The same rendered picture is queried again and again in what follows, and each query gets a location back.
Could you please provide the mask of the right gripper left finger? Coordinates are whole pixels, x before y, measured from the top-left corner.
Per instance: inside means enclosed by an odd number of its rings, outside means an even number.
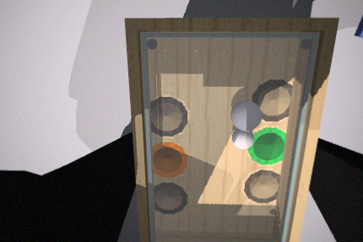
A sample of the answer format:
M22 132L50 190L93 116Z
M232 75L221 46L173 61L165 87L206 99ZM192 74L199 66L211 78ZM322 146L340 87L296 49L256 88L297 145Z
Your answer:
M117 242L135 187L133 132L44 175L0 170L0 242Z

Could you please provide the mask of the blue flat rectangular slab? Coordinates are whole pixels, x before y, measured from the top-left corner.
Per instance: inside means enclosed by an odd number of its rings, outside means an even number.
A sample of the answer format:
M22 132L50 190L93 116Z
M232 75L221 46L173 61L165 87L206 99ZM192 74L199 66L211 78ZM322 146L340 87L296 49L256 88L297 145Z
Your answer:
M360 23L358 25L358 28L355 32L355 36L363 38L363 16L362 16Z

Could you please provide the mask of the wooden ball-in-hole puzzle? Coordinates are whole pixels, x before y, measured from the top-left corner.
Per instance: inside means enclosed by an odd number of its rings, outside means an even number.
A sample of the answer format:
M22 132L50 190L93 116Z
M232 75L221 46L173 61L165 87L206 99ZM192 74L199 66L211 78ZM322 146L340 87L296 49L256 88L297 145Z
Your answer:
M124 19L140 242L299 242L339 18Z

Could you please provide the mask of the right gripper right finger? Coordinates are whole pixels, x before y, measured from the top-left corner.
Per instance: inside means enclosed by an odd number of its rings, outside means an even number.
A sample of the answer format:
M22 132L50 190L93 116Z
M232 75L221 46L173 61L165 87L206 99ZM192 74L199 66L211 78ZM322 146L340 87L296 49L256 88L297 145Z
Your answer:
M336 242L363 242L363 154L317 139L309 185Z

